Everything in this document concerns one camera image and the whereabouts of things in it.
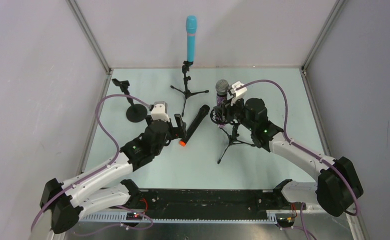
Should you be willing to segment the black shock-mount tripod stand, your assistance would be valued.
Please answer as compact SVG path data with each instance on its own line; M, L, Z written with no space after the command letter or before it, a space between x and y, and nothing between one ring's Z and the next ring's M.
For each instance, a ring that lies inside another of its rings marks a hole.
M238 139L238 137L240 136L240 134L238 133L238 129L239 129L239 126L241 125L241 123L237 122L237 121L234 121L234 120L228 120L226 119L225 117L225 112L224 112L224 109L222 107L214 107L213 110L210 112L210 119L213 123L217 124L218 127L226 134L227 138L228 138L228 144L227 144L227 147L225 148L225 150L223 151L223 154L221 155L221 157L217 160L217 164L220 164L222 162L222 159L224 157L224 155L226 154L227 150L229 149L230 146L234 146L234 145L248 145L250 147L254 147L255 144L253 143L248 143L248 142L244 142L244 141L241 141ZM231 125L232 126L232 132L231 134L229 134L225 129L224 129L224 126L225 125Z

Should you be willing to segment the purple glitter microphone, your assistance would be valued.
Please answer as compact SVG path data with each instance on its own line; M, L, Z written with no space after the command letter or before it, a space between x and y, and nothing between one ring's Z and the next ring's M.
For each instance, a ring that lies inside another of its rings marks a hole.
M217 126L223 128L224 120L222 119L222 113L220 113L220 107L224 101L227 100L227 94L229 89L229 83L227 80L220 79L216 85L216 110L215 110L215 120L217 121Z

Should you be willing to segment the black microphone orange cap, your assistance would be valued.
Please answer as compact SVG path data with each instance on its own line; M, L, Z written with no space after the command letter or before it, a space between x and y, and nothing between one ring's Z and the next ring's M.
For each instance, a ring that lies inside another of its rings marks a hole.
M190 138L192 137L192 135L194 134L194 132L197 130L197 128L199 127L199 125L202 123L203 119L207 116L207 114L209 113L210 111L210 107L206 104L204 104L198 111L197 115L195 116L195 118L193 119L193 121L191 122L191 124L189 125L187 131L186 131L186 136L183 137L180 141L179 141L179 145L180 146L183 146L185 147L186 144L188 143L188 141L190 140Z

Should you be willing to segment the black small tripod stand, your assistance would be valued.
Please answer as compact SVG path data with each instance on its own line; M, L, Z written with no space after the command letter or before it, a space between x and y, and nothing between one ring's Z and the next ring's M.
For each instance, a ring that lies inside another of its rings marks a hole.
M180 93L182 93L184 95L184 101L183 101L181 117L184 116L187 99L189 99L190 97L192 97L194 95L198 95L198 94L202 94L202 93L203 94L209 93L209 90L196 91L196 92L192 92L192 91L189 90L188 82L191 80L191 77L189 75L187 75L187 73L190 71L190 67L192 65L193 65L192 61L186 61L186 60L183 61L182 74L183 74L184 90L178 89L178 88L174 87L173 85L170 86L171 89L176 90L176 91L178 91L178 92L180 92Z

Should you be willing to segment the teal blue microphone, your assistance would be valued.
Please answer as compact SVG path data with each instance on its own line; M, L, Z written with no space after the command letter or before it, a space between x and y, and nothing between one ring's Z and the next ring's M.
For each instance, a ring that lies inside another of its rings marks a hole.
M186 34L187 34L187 61L192 63L195 55L195 36L197 31L196 16L189 15L186 18Z

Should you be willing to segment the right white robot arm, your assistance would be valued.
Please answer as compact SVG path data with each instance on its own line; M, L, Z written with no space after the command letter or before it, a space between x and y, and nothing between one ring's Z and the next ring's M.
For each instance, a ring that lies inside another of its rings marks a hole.
M214 109L218 123L244 126L257 148L283 157L313 178L312 182L287 180L277 186L286 201L317 205L334 217L357 205L364 190L352 161L322 155L288 138L284 129L269 120L263 100L227 101Z

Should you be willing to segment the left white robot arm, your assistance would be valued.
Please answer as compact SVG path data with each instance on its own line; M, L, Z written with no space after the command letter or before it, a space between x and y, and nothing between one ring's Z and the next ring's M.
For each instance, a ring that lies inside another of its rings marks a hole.
M174 117L177 126L172 125L165 113L149 115L145 131L119 148L104 163L63 182L56 178L49 180L40 207L42 212L49 210L52 214L50 230L61 234L86 215L134 199L137 187L131 180L115 187L105 186L149 164L172 140L184 137L186 124L180 114Z

